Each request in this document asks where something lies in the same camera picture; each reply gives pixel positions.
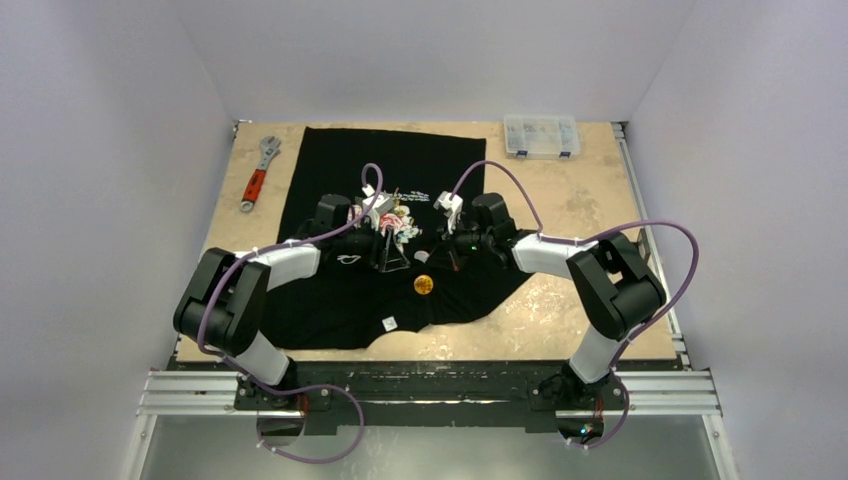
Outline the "orange yellow round brooch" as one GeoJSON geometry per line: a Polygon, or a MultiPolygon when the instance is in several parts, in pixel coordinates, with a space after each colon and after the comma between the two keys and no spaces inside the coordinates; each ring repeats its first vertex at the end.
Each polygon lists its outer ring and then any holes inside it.
{"type": "Polygon", "coordinates": [[[413,281],[414,291],[418,295],[429,295],[435,287],[434,280],[431,276],[422,274],[418,275],[413,281]]]}

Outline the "black floral print t-shirt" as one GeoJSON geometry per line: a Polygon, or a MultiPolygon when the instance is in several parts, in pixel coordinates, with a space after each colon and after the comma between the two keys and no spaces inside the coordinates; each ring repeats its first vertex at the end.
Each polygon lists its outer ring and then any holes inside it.
{"type": "Polygon", "coordinates": [[[273,289],[267,297],[263,334],[291,350],[364,349],[394,331],[417,332],[430,325],[469,323],[492,313],[527,275],[471,258],[459,269],[437,249],[445,217],[434,209],[443,191],[456,190],[470,202],[484,191],[482,139],[411,132],[305,130],[280,221],[280,240],[294,236],[325,194],[355,199],[367,163],[383,173],[383,187],[396,205],[383,217],[393,226],[409,268],[380,273],[360,260],[341,263],[341,254],[307,279],[273,289]],[[426,263],[414,259],[430,253],[426,263]],[[433,278],[429,295],[418,295],[418,275],[433,278]]]}

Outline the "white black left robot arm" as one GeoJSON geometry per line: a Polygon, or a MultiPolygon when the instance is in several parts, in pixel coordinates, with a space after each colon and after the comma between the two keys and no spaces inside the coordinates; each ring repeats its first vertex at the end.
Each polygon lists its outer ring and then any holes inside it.
{"type": "Polygon", "coordinates": [[[355,200],[325,194],[290,239],[244,252],[208,249],[177,304],[174,329],[247,374],[272,408],[289,407],[304,389],[294,361],[260,330],[269,291],[314,276],[335,254],[384,265],[394,228],[382,219],[395,205],[370,187],[355,200]]]}

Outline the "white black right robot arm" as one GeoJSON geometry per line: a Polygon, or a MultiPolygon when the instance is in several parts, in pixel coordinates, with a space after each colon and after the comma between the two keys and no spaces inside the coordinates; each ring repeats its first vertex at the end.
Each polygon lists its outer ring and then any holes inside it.
{"type": "Polygon", "coordinates": [[[566,240],[519,229],[496,193],[473,200],[476,218],[471,226],[460,220],[462,207],[462,198],[448,191],[434,203],[446,219],[439,234],[453,269],[480,257],[505,269],[573,283],[590,326],[560,373],[539,387],[552,387],[557,397],[573,406],[588,405],[609,379],[627,336],[665,304],[667,295],[659,279],[622,233],[566,240]]]}

